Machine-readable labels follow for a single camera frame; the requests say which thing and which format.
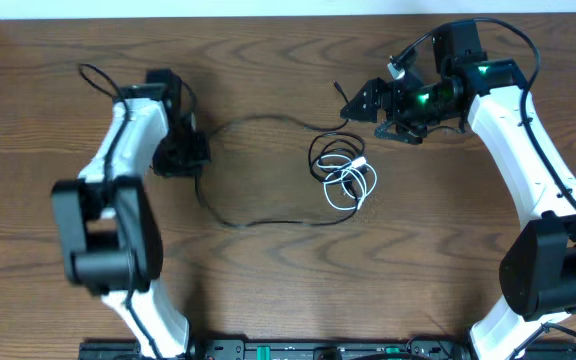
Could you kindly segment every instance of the wooden tabletop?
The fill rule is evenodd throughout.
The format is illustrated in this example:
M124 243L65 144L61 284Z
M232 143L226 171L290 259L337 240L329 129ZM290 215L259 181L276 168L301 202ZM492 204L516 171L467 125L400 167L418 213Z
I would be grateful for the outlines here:
M84 338L131 338L99 299L64 278L50 189L76 177L103 139L111 103L79 79L91 62L120 84L170 67L211 129L252 113L340 122L337 80L354 96L388 77L388 56L457 16L0 21L0 359L72 359ZM576 175L576 15L503 15L537 43L540 118ZM492 59L531 71L529 49L481 27ZM431 71L429 44L420 64ZM499 298L497 269L519 234L512 199L472 132L418 147L351 123L379 173L348 223L226 229L190 179L149 175L165 246L163 279L199 333L250 338L376 339L460 335ZM230 219L339 216L308 174L316 134L276 121L241 125L212 144L205 191ZM576 329L576 315L566 322Z

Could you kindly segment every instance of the table surface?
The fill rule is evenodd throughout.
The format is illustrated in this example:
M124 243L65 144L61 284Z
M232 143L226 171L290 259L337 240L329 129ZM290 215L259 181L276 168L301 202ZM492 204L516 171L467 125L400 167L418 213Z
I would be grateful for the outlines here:
M336 79L354 96L388 77L388 56L455 16L140 19L0 22L0 358L71 359L84 338L131 338L99 299L64 278L50 189L87 164L111 118L82 81L91 62L120 84L170 67L199 99L211 129L252 113L339 123ZM503 15L538 44L540 118L576 175L576 15ZM490 58L531 71L529 49L481 26ZM435 74L429 44L420 64ZM374 195L333 227L225 229L190 179L146 178L165 246L163 279L199 334L382 339L460 335L500 296L497 268L516 239L508 190L479 138L435 133L422 146L366 139ZM310 178L313 132L243 124L212 144L207 196L230 219L334 219ZM576 316L566 322L576 329Z

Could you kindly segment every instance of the wooden table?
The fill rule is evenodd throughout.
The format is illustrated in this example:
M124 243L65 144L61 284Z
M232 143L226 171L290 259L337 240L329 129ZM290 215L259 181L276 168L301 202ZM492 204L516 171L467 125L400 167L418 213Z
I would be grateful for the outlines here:
M456 16L0 21L0 359L72 359L84 338L130 338L127 327L64 279L50 189L90 160L111 116L79 79L91 62L119 83L171 67L197 93L199 126L251 113L331 126L343 102L388 77L388 55ZM512 15L539 45L535 105L576 174L576 15ZM481 26L490 58L532 55L509 32ZM422 47L428 78L432 53ZM376 193L328 228L217 225L190 179L149 176L165 243L163 279L199 333L250 338L375 339L459 335L500 296L497 268L518 220L492 157L472 133L414 147L353 123L377 168ZM332 219L306 150L313 132L260 121L213 143L207 196L226 216ZM576 329L576 316L567 321Z

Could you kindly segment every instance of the green light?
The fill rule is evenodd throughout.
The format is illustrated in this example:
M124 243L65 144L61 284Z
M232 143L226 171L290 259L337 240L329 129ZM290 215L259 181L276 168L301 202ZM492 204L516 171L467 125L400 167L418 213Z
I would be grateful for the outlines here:
M428 99L430 99L430 94L419 95L419 102L422 104L425 104Z

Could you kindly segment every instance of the white wall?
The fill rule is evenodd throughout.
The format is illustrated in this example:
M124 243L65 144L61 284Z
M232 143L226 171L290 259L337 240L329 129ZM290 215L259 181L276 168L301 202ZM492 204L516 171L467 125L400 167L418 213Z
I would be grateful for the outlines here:
M574 0L0 0L0 20L576 12Z

